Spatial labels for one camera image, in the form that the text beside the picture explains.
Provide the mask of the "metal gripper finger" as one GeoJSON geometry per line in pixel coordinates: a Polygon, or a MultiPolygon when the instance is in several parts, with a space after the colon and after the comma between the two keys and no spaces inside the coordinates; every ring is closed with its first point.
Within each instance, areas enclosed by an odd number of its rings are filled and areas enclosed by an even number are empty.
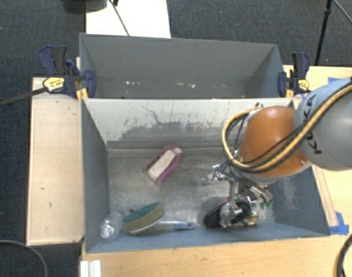
{"type": "Polygon", "coordinates": [[[220,213],[219,226],[230,227],[237,222],[237,215],[220,213]]]}
{"type": "Polygon", "coordinates": [[[223,216],[238,216],[242,214],[242,209],[236,205],[236,203],[226,203],[222,207],[223,216]]]}

